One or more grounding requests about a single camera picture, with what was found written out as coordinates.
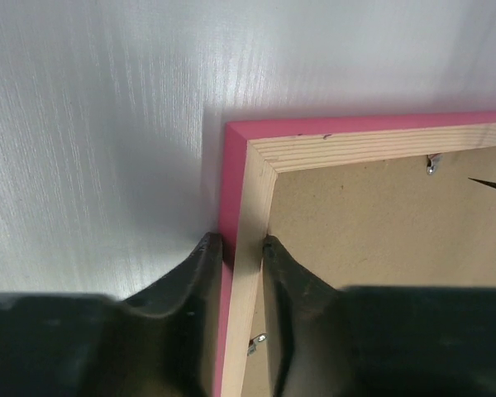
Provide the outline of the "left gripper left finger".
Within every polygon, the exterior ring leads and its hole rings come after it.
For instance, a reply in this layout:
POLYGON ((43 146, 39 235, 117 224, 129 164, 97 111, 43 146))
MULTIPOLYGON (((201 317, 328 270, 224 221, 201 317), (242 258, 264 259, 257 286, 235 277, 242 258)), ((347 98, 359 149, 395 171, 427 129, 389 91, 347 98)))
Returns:
POLYGON ((210 396, 222 239, 119 300, 0 293, 0 396, 210 396))

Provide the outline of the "pink picture frame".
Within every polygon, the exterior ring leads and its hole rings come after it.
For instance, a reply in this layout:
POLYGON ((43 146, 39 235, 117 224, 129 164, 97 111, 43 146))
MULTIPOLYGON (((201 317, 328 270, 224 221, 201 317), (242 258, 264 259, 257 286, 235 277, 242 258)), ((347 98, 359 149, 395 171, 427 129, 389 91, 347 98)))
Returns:
POLYGON ((222 267, 216 396, 241 394, 262 241, 282 173, 496 146, 496 111, 229 122, 218 229, 222 267))

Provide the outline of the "metal retaining clip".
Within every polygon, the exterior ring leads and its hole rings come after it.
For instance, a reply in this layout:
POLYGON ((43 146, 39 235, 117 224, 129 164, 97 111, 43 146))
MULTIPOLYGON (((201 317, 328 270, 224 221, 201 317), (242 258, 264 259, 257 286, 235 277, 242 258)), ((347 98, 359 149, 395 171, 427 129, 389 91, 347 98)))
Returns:
POLYGON ((267 340, 267 337, 267 334, 263 332, 251 338, 251 340, 249 340, 246 355, 250 356, 254 354, 257 351, 258 346, 267 340))
POLYGON ((442 153, 430 154, 427 156, 427 175, 433 175, 436 173, 441 158, 442 153))

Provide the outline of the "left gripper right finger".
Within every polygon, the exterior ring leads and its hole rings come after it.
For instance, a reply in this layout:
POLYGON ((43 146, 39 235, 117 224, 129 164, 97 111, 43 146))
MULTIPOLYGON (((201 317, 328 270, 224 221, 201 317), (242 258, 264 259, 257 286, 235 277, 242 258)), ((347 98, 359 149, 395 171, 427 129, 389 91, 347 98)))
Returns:
POLYGON ((496 288, 335 289, 263 248, 274 396, 496 396, 496 288))

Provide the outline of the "brown frame backing board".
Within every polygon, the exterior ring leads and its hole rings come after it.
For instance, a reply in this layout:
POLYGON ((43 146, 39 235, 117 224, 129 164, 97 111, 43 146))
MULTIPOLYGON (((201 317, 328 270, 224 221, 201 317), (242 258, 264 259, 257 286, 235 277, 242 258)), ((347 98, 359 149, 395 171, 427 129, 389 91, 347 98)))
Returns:
MULTIPOLYGON (((269 235, 335 289, 496 288, 496 147, 281 175, 269 235)), ((267 333, 264 281, 254 332, 267 333)), ((245 396, 270 391, 268 338, 247 360, 245 396)))

